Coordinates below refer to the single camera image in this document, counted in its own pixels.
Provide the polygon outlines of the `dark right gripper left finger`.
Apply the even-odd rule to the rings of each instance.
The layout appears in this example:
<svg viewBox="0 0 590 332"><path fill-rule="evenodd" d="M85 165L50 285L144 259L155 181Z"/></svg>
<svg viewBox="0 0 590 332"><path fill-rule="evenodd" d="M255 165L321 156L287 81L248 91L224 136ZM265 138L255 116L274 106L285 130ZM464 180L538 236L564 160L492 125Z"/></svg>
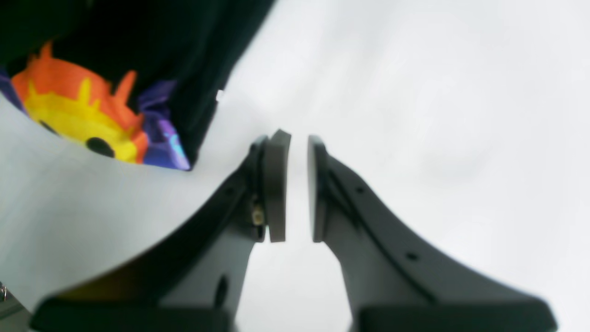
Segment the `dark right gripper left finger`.
<svg viewBox="0 0 590 332"><path fill-rule="evenodd" d="M49 296L35 332L231 332L249 255L286 240L290 134L253 141L211 197L160 243L116 269Z"/></svg>

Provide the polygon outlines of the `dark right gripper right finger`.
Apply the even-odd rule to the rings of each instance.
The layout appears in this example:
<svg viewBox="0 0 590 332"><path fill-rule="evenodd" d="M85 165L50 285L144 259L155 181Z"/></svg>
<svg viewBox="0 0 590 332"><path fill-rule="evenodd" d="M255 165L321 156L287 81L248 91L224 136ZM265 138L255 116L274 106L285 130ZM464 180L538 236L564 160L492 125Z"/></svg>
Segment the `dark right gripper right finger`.
<svg viewBox="0 0 590 332"><path fill-rule="evenodd" d="M353 332L555 332L544 300L443 254L308 137L313 241L341 265Z"/></svg>

